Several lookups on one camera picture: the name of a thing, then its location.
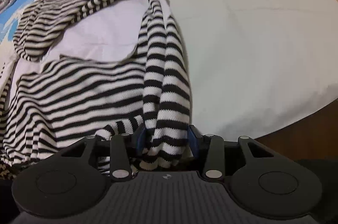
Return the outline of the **black white striped garment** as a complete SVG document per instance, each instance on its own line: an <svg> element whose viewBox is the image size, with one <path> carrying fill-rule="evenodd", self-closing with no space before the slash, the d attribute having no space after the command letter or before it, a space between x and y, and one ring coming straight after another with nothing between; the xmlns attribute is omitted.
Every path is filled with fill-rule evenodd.
<svg viewBox="0 0 338 224"><path fill-rule="evenodd" d="M65 29L121 0L38 0L25 8L13 36L15 60L36 63ZM1 179L83 137L109 139L146 127L136 164L169 168L187 147L190 86L176 22L165 0L146 0L136 49L108 62L60 56L1 85Z"/></svg>

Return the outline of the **blue white patterned bedsheet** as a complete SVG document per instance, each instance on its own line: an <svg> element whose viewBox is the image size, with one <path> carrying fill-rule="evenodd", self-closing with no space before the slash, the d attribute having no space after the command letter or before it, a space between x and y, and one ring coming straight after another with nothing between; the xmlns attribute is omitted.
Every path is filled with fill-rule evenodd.
<svg viewBox="0 0 338 224"><path fill-rule="evenodd" d="M60 56L108 62L136 49L146 0L121 0L71 25L36 63L15 60L13 36L38 0L1 14L6 101L21 75ZM336 0L165 0L176 22L190 86L190 123L227 141L269 144L337 139Z"/></svg>

